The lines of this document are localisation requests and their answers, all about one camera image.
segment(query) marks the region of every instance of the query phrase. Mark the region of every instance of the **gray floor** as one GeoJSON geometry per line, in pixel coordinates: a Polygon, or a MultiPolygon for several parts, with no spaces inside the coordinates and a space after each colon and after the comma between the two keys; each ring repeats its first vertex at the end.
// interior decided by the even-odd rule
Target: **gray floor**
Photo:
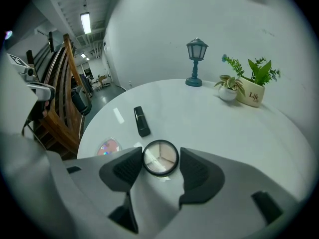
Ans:
{"type": "Polygon", "coordinates": [[[92,101],[91,111],[85,116],[84,120],[84,131],[94,118],[94,116],[99,112],[100,109],[112,99],[123,93],[124,90],[117,87],[114,83],[111,83],[110,86],[104,87],[100,91],[94,91],[92,101]]]}

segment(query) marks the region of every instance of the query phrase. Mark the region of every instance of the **holographic sticker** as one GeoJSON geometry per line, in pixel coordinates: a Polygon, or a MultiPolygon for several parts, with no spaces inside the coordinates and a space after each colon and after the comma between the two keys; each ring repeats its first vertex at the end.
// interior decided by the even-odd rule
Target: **holographic sticker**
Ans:
{"type": "Polygon", "coordinates": [[[97,155],[110,155],[120,150],[122,150],[120,144],[114,138],[109,138],[100,146],[97,155]]]}

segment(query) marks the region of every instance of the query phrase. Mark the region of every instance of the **lamp shade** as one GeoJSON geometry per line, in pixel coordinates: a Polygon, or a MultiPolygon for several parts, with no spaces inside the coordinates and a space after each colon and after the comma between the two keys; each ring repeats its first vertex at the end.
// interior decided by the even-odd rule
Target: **lamp shade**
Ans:
{"type": "Polygon", "coordinates": [[[195,38],[187,44],[189,58],[191,60],[203,60],[208,45],[201,39],[195,38]]]}

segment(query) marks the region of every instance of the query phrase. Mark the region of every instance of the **lamp base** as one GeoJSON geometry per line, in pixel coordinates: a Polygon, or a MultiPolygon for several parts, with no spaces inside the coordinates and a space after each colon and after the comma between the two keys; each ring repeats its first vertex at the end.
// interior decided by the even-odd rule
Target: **lamp base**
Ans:
{"type": "Polygon", "coordinates": [[[186,85],[192,86],[192,87],[200,87],[202,85],[201,79],[193,79],[193,78],[187,78],[186,79],[186,85]]]}

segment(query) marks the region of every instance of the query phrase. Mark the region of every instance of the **black rubber pad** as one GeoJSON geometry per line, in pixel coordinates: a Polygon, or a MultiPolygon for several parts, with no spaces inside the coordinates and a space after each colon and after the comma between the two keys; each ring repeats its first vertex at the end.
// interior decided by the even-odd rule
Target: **black rubber pad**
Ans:
{"type": "Polygon", "coordinates": [[[131,197],[127,194],[124,204],[117,207],[110,215],[109,219],[126,229],[138,234],[139,228],[133,213],[131,197]]]}
{"type": "Polygon", "coordinates": [[[186,148],[180,148],[180,171],[184,178],[183,204],[202,204],[213,198],[223,187],[225,175],[222,169],[186,148]]]}
{"type": "Polygon", "coordinates": [[[71,167],[68,167],[66,170],[68,171],[69,174],[71,174],[77,171],[81,171],[81,168],[78,166],[71,166],[71,167]]]}
{"type": "Polygon", "coordinates": [[[258,191],[251,196],[268,224],[277,219],[283,211],[275,200],[267,193],[258,191]]]}
{"type": "Polygon", "coordinates": [[[103,165],[101,180],[113,191],[129,192],[142,168],[142,147],[103,165]]]}

